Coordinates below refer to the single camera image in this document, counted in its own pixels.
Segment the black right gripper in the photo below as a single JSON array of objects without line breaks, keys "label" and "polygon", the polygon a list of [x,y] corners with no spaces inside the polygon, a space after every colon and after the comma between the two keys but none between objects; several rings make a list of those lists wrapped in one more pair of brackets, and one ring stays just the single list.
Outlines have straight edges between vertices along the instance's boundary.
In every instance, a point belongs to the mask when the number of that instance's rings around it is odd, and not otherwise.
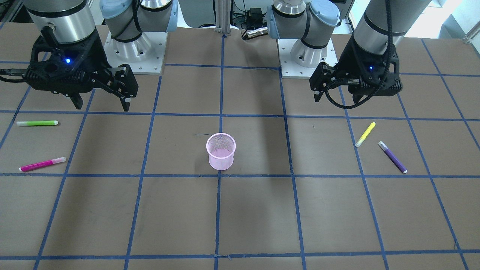
[{"label": "black right gripper", "polygon": [[81,41],[62,44],[52,27],[43,27],[22,78],[36,90],[69,97],[77,110],[84,104],[80,93],[100,88],[118,97],[128,112],[139,89],[130,65],[112,67],[108,63],[97,29]]}]

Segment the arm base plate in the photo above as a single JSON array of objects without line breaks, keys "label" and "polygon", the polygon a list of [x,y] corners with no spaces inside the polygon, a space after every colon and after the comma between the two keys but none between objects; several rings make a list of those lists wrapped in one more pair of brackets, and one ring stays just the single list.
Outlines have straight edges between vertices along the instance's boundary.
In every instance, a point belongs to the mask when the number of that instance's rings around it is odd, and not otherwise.
[{"label": "arm base plate", "polygon": [[128,64],[136,75],[161,75],[167,39],[166,32],[144,32],[139,39],[123,43],[108,33],[103,49],[112,67]]},{"label": "arm base plate", "polygon": [[338,63],[331,39],[321,49],[309,48],[300,39],[278,39],[277,45],[282,77],[286,79],[308,79],[319,63],[324,62],[329,66]]}]

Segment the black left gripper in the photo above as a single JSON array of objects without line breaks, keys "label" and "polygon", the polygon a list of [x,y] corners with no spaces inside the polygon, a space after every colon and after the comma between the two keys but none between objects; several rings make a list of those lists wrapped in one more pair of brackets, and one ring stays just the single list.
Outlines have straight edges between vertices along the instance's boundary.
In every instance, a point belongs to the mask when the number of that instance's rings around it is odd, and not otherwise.
[{"label": "black left gripper", "polygon": [[314,91],[314,101],[319,102],[323,92],[327,89],[334,89],[339,86],[348,86],[348,92],[352,94],[354,105],[362,105],[365,96],[374,92],[381,86],[375,95],[391,97],[403,89],[399,78],[399,58],[396,53],[396,46],[391,50],[390,66],[394,68],[384,77],[387,53],[380,55],[373,54],[361,48],[352,36],[338,63],[329,66],[327,63],[319,63],[310,78],[310,88]]}]

